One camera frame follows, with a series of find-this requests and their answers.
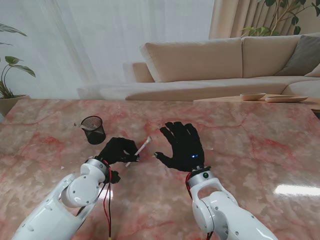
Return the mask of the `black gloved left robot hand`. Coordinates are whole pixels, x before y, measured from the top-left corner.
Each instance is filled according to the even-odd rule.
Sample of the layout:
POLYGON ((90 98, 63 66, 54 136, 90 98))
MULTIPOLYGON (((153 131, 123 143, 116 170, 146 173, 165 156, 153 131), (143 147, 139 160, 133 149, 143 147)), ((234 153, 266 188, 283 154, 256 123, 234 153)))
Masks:
POLYGON ((103 150, 95 158, 99 161, 106 161, 109 165, 117 162, 131 163, 139 161, 138 148, 133 140, 123 137, 112 137, 103 150))

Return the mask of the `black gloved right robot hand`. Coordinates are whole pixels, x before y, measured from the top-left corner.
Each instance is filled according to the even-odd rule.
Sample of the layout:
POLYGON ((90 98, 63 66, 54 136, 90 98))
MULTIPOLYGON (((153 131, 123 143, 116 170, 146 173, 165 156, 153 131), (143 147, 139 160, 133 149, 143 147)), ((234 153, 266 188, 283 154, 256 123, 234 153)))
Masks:
POLYGON ((191 124, 180 121, 167 122, 160 132, 167 139, 172 149, 172 156, 155 152, 155 157, 170 169, 181 172, 192 172, 203 168, 205 154, 196 128, 191 124))

